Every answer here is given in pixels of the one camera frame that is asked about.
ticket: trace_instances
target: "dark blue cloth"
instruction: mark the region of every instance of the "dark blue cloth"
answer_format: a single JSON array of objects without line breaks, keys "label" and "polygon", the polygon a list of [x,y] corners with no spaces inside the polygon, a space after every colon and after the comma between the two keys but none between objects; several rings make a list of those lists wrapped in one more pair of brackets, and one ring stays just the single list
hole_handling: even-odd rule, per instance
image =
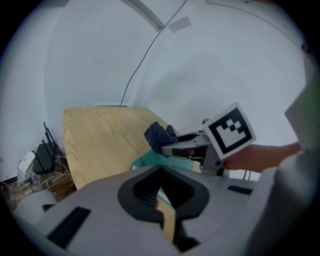
[{"label": "dark blue cloth", "polygon": [[149,143],[152,151],[162,155],[161,147],[178,142],[177,135],[172,125],[168,125],[166,130],[158,122],[154,122],[145,131],[144,137]]}]

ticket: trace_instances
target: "white wall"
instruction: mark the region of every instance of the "white wall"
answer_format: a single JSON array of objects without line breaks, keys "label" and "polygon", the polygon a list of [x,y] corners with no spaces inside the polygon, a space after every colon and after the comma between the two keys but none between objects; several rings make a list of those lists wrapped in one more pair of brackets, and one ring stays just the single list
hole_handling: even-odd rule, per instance
[{"label": "white wall", "polygon": [[0,179],[17,175],[18,161],[36,147],[49,125],[43,80],[47,48],[63,9],[61,1],[38,6],[12,37],[0,61]]},{"label": "white wall", "polygon": [[166,24],[185,0],[141,0],[161,21]]},{"label": "white wall", "polygon": [[268,22],[275,29],[279,30],[285,37],[288,37],[298,47],[303,42],[303,33],[297,24],[290,18],[287,12],[280,6],[267,1],[253,1],[245,3],[242,0],[206,0],[208,4],[223,5],[236,8],[254,15]]},{"label": "white wall", "polygon": [[238,101],[256,144],[297,141],[284,115],[305,85],[303,53],[292,40],[253,15],[205,1],[187,1],[172,22],[185,16],[191,26],[158,37],[134,105],[187,133]]},{"label": "white wall", "polygon": [[52,34],[44,72],[48,118],[61,147],[64,109],[120,104],[156,34],[120,0],[69,1]]}]

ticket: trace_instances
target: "black cable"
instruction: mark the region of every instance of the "black cable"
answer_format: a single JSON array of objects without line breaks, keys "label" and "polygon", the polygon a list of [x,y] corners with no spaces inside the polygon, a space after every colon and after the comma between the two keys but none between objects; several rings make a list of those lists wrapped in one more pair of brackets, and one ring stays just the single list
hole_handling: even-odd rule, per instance
[{"label": "black cable", "polygon": [[32,188],[32,179],[31,179],[31,174],[32,174],[32,171],[30,172],[30,187],[31,187],[31,190],[32,190],[32,193],[34,193],[34,189]]},{"label": "black cable", "polygon": [[246,174],[247,174],[247,170],[245,170],[245,172],[244,172],[244,176],[243,176],[243,180],[245,179],[245,177],[246,177]]},{"label": "black cable", "polygon": [[169,24],[169,22],[174,18],[174,16],[176,16],[176,14],[181,10],[181,8],[185,5],[187,0],[185,0],[183,2],[183,4],[181,5],[181,7],[179,8],[179,10],[176,11],[176,13],[171,17],[171,19],[169,19],[169,21],[164,25],[164,27],[160,30],[160,32],[156,35],[156,37],[153,39],[152,43],[150,44],[148,50],[146,50],[145,52],[145,55],[143,56],[142,60],[140,61],[138,67],[136,68],[136,70],[133,72],[132,76],[130,77],[130,80],[128,82],[128,84],[126,85],[126,88],[125,88],[125,91],[124,91],[124,94],[123,94],[123,97],[122,97],[122,100],[121,100],[121,103],[120,103],[120,107],[122,106],[122,103],[124,102],[124,98],[125,98],[125,95],[126,95],[126,92],[127,92],[127,89],[128,89],[128,86],[132,80],[132,78],[134,77],[135,73],[138,71],[138,69],[140,68],[142,62],[144,61],[145,57],[147,56],[151,46],[154,44],[154,42],[156,41],[157,37],[161,34],[161,32],[165,29],[165,27]]}]

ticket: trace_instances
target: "black and white fiducial marker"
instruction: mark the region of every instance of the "black and white fiducial marker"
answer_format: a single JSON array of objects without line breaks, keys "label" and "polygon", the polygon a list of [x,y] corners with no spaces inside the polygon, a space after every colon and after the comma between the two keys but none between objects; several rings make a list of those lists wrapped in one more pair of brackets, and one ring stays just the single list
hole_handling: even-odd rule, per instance
[{"label": "black and white fiducial marker", "polygon": [[238,102],[203,124],[220,159],[244,149],[256,140],[255,133]]}]

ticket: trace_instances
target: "white curved backdrop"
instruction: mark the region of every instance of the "white curved backdrop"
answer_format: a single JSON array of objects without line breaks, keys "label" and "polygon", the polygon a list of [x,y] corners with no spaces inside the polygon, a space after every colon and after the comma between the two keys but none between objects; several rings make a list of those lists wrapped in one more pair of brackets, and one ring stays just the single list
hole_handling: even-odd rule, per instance
[{"label": "white curved backdrop", "polygon": [[[144,2],[152,9],[151,0]],[[168,8],[155,11],[164,24],[177,10],[177,3],[165,4]],[[288,27],[288,17],[283,20],[291,40],[256,16],[204,0],[187,1],[172,22],[185,16],[191,26],[175,33],[163,30],[124,103],[149,108],[185,133],[200,129],[204,118],[238,101],[256,143],[296,141],[284,112],[306,79],[304,55],[297,47],[302,34],[294,24]],[[64,109],[119,104],[156,34],[119,0],[69,1],[54,28],[44,70],[47,115],[59,144]]]}]

